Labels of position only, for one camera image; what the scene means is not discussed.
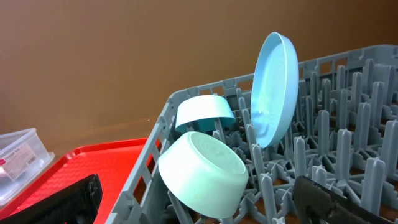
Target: light blue bowl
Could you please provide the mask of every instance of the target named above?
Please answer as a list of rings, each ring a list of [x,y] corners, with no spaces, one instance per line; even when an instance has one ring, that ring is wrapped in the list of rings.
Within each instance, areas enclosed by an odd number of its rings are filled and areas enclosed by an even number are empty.
[[[261,147],[277,144],[292,122],[299,62],[291,41],[276,32],[262,45],[251,93],[251,122]]]

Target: clear plastic container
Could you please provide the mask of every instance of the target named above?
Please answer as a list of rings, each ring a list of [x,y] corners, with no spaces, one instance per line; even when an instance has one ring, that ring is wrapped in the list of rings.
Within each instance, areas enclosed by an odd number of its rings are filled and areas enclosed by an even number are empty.
[[[53,159],[35,128],[0,135],[0,209]]]

